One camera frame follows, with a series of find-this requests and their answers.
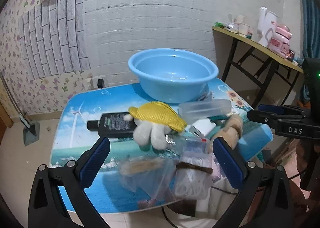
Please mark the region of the floss pick box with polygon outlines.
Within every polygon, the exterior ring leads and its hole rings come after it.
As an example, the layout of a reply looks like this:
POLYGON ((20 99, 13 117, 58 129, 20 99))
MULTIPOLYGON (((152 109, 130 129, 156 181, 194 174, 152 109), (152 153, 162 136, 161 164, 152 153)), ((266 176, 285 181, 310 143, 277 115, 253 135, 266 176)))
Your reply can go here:
POLYGON ((174 196, 203 200, 212 181, 212 156, 208 153, 184 151, 176 164, 174 196))

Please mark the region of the black shampoo bottle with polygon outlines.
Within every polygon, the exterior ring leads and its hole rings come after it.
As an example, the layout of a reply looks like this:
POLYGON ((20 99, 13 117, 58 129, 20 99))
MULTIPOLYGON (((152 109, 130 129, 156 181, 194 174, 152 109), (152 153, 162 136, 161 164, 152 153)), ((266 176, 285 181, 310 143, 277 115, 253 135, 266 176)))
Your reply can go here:
POLYGON ((134 120, 125 120, 128 112, 105 113, 99 120, 87 121, 87 129, 97 132, 100 137, 106 138, 132 138, 137 127, 134 120))

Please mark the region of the pink cartoon container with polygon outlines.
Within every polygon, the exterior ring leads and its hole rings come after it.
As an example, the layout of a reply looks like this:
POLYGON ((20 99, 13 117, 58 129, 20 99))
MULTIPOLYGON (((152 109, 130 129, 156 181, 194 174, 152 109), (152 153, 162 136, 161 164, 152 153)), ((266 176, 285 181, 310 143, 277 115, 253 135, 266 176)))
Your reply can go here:
POLYGON ((291 38, 292 33, 286 25, 276 25, 275 32, 270 39, 269 49, 282 58, 286 58, 290 53, 291 38))

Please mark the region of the brown plush toy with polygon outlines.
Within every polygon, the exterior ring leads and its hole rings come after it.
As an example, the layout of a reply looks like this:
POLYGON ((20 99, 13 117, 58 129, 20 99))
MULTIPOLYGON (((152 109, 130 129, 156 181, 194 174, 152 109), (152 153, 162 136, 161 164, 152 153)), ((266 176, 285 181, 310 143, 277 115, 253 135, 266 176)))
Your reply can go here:
POLYGON ((224 127, 219 129, 214 136, 211 138, 208 147, 208 153, 213 152, 213 142, 216 138, 224 138, 227 144, 232 148, 235 149, 239 139, 242 137, 242 127, 243 127, 243 120, 242 118, 235 114, 231 115, 228 120, 225 122, 224 127))

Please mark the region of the white jug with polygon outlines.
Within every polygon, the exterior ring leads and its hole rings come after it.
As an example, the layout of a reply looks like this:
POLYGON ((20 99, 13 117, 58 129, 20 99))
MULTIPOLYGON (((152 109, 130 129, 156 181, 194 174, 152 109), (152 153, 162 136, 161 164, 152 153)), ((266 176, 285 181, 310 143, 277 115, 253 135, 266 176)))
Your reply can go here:
POLYGON ((266 7, 259 8, 259 20, 257 27, 258 43, 264 47, 269 47, 270 39, 275 33, 278 16, 269 11, 266 7))

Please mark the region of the blue curtain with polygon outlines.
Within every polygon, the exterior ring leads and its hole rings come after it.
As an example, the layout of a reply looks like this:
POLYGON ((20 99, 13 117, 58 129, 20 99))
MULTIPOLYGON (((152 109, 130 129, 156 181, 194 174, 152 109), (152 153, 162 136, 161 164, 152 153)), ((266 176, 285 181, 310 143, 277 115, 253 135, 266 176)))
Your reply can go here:
POLYGON ((319 59, 319 6, 315 0, 301 0, 303 8, 303 58, 298 60, 301 66, 305 58, 319 59))

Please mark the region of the green sachet packet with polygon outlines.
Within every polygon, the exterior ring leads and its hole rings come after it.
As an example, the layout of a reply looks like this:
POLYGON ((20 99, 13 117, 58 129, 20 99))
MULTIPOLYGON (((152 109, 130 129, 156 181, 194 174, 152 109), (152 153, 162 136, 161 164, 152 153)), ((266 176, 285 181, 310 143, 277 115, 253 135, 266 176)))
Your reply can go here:
POLYGON ((221 120, 227 120, 229 118, 228 115, 216 115, 216 116, 210 116, 208 119, 212 122, 221 121, 221 120))

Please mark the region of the white charger block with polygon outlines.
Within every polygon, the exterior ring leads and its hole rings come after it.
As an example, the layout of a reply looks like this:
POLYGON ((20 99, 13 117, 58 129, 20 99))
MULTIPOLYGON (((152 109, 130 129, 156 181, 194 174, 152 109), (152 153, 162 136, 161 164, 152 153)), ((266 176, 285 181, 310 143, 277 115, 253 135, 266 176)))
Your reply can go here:
POLYGON ((216 123, 208 118, 195 121, 189 128, 189 133, 199 138, 207 138, 216 127, 216 123))

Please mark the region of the clear plastic bottle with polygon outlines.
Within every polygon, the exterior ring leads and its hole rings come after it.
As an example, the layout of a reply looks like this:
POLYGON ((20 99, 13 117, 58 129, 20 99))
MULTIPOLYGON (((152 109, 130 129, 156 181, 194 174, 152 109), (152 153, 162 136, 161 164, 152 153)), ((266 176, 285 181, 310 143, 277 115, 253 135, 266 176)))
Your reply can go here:
POLYGON ((166 150, 176 155, 184 152, 207 153, 208 140, 195 136, 166 135, 166 150))

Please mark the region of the grey dustpan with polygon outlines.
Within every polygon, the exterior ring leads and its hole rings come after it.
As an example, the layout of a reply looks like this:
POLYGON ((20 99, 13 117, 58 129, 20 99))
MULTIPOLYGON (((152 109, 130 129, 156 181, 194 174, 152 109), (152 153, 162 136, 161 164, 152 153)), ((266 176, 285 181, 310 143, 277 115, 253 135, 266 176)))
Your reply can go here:
POLYGON ((28 146, 40 138, 40 123, 38 121, 31 121, 29 119, 29 116, 25 112, 23 112, 18 104, 16 103, 14 96, 12 95, 11 91, 9 90, 9 87, 7 83, 5 82, 5 78, 3 76, 3 72, 1 72, 1 82, 4 86, 4 89, 6 90, 9 100, 12 103, 14 109, 18 113, 18 118, 20 122, 24 125, 23 129, 23 143, 25 146, 28 146))

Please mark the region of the translucent plastic case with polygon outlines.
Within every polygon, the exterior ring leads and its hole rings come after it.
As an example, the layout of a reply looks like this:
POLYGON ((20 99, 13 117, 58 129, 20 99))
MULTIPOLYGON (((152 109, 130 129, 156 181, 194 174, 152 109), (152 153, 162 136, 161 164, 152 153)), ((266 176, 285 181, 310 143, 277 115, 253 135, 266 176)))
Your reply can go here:
POLYGON ((206 117, 225 115, 231 111, 232 103, 227 99, 195 101, 178 106, 178 114, 187 124, 206 117))

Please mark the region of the cotton swab bag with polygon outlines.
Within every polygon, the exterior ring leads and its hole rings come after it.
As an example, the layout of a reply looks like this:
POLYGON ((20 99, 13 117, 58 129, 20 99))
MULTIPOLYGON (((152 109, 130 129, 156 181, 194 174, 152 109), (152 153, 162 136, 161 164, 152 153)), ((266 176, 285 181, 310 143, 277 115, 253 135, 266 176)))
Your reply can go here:
POLYGON ((175 197, 172 179, 176 172, 176 160, 170 158, 133 158, 120 163, 118 167, 120 183, 131 192, 139 189, 151 201, 169 201, 175 197))

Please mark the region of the blue plastic basin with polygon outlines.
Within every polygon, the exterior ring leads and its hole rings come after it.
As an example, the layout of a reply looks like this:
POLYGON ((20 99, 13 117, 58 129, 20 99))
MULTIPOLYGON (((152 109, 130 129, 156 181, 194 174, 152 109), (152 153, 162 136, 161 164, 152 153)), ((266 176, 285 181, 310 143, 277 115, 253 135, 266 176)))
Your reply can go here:
POLYGON ((148 96, 169 104, 195 101, 219 74, 208 58, 171 48, 138 52, 129 58, 128 66, 148 96))

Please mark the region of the black wall plug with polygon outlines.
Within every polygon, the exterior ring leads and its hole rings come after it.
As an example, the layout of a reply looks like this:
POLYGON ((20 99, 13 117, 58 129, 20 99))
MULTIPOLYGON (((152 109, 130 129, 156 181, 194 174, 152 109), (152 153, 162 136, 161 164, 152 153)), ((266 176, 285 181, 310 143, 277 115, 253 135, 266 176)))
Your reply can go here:
POLYGON ((104 79, 98 79, 97 88, 99 89, 105 88, 104 79))

